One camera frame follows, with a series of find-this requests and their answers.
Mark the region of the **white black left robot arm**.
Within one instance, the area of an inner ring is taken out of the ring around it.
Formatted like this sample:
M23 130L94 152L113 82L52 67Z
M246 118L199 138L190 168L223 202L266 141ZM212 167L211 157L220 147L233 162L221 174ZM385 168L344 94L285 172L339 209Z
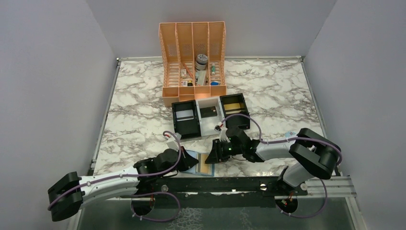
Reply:
M153 187L160 178L171 172L184 172L199 163L184 148L166 149L159 155L141 160L117 172L79 177L77 172L67 173L48 189L49 206L53 222L66 220L85 206L113 197L149 197L153 207L158 190Z

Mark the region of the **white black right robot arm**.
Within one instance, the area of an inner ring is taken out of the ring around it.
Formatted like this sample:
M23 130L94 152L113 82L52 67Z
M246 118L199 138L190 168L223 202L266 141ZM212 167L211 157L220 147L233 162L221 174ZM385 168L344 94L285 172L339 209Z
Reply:
M251 139L244 130L232 127L221 131L219 139L212 142L206 164L227 161L242 155L252 163L279 158L294 158L297 163L286 166L273 186L282 195L288 195L304 181L314 177L328 180L342 161L341 149L316 132L302 128L296 136L264 141Z

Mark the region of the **blue leather card holder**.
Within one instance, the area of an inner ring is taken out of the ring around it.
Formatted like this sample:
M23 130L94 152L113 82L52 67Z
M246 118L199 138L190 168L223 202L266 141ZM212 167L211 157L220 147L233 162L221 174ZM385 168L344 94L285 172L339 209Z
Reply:
M208 153L200 153L189 149L187 149L186 151L188 152L189 155L197 159L199 163L194 165L190 169L186 170L184 173L214 177L215 165L205 163L205 160L209 156Z

